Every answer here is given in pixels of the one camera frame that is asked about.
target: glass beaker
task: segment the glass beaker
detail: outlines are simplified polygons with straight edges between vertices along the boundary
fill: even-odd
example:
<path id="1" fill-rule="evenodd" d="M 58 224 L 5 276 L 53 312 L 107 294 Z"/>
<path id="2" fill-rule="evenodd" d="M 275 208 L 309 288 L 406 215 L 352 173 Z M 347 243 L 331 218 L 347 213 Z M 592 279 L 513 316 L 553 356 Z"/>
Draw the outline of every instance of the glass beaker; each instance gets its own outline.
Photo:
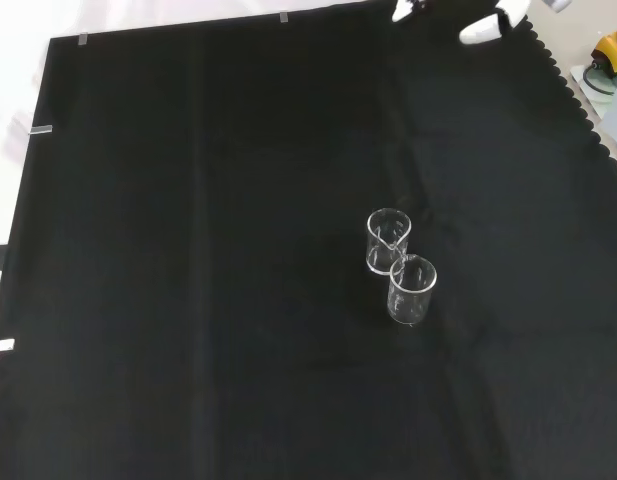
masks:
<path id="1" fill-rule="evenodd" d="M 366 263 L 379 275 L 390 275 L 395 260 L 406 254 L 411 222 L 404 212 L 382 208 L 368 217 Z"/>
<path id="2" fill-rule="evenodd" d="M 398 258 L 390 269 L 388 289 L 388 313 L 393 320 L 406 325 L 422 321 L 436 283 L 437 271 L 425 258 Z"/>

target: black tablecloth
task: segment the black tablecloth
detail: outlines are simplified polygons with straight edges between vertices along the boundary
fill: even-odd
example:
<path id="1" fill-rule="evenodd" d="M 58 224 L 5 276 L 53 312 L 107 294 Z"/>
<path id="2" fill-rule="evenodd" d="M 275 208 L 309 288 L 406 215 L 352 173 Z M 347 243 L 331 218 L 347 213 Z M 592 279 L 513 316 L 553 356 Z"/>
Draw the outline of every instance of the black tablecloth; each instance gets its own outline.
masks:
<path id="1" fill-rule="evenodd" d="M 51 41 L 0 479 L 617 478 L 617 167 L 524 22 L 366 2 Z M 365 220 L 439 273 L 390 320 Z"/>

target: yellow object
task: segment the yellow object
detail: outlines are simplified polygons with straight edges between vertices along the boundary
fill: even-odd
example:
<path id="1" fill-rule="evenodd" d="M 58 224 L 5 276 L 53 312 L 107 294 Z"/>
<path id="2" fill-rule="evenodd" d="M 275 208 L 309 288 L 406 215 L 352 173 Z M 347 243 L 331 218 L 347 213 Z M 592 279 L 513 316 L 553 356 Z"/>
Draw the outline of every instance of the yellow object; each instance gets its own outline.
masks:
<path id="1" fill-rule="evenodd" d="M 606 72 L 611 76 L 617 75 L 617 32 L 606 35 L 599 40 L 599 43 L 595 47 L 592 56 L 595 60 L 607 59 L 610 62 L 609 68 L 606 68 Z"/>

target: white robot part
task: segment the white robot part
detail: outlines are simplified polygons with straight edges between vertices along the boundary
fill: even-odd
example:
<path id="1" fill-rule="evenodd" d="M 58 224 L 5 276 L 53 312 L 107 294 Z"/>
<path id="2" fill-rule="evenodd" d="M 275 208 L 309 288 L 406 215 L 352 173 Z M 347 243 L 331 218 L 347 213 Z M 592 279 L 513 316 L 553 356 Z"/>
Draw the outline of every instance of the white robot part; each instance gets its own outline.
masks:
<path id="1" fill-rule="evenodd" d="M 408 17 L 413 10 L 413 4 L 409 0 L 398 0 L 395 7 L 395 13 L 392 14 L 392 21 L 399 22 Z"/>
<path id="2" fill-rule="evenodd" d="M 392 21 L 399 22 L 410 16 L 417 0 L 397 0 Z M 531 0 L 501 0 L 495 6 L 495 12 L 468 25 L 459 34 L 459 40 L 466 45 L 488 42 L 501 38 L 502 28 L 515 28 L 526 16 Z M 559 13 L 572 3 L 572 0 L 543 0 L 552 10 Z"/>
<path id="3" fill-rule="evenodd" d="M 489 42 L 501 38 L 499 30 L 499 18 L 497 14 L 468 25 L 459 33 L 459 41 L 464 45 L 474 45 L 475 43 Z"/>
<path id="4" fill-rule="evenodd" d="M 495 10 L 504 13 L 510 28 L 515 28 L 526 16 L 528 7 L 530 0 L 501 0 Z M 471 45 L 501 38 L 501 34 L 499 17 L 493 14 L 464 28 L 459 34 L 459 40 L 465 45 Z"/>

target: glass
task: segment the glass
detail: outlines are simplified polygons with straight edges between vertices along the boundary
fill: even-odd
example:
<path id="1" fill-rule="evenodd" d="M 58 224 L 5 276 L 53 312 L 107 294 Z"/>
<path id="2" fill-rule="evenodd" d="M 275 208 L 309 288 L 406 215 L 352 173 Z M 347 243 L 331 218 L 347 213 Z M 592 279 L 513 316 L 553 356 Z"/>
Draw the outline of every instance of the glass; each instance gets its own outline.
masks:
<path id="1" fill-rule="evenodd" d="M 408 215 L 394 208 L 382 208 L 368 217 L 366 263 L 379 275 L 390 275 L 395 260 L 406 254 L 410 233 Z"/>
<path id="2" fill-rule="evenodd" d="M 425 258 L 406 255 L 390 269 L 388 313 L 393 320 L 413 325 L 424 319 L 432 290 L 437 283 L 437 271 Z"/>

